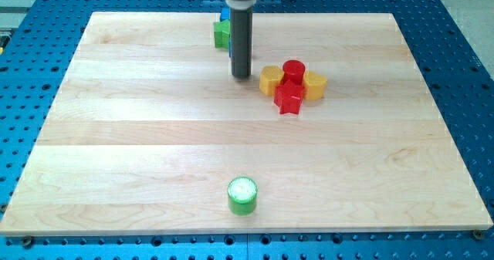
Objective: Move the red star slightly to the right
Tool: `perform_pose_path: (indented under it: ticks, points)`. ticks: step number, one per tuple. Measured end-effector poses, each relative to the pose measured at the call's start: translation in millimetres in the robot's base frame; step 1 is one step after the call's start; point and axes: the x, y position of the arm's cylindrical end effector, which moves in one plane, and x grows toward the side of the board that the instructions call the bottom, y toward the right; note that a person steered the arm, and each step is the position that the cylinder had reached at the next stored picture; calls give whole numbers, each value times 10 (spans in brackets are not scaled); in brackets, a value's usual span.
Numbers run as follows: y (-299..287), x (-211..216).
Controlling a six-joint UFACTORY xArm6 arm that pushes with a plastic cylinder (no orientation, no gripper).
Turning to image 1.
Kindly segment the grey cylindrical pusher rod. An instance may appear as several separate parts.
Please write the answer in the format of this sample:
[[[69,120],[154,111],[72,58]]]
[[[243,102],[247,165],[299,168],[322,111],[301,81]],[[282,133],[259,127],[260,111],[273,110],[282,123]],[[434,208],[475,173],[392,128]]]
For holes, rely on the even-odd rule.
[[[230,11],[231,71],[248,79],[252,67],[252,14],[255,0],[226,0]]]

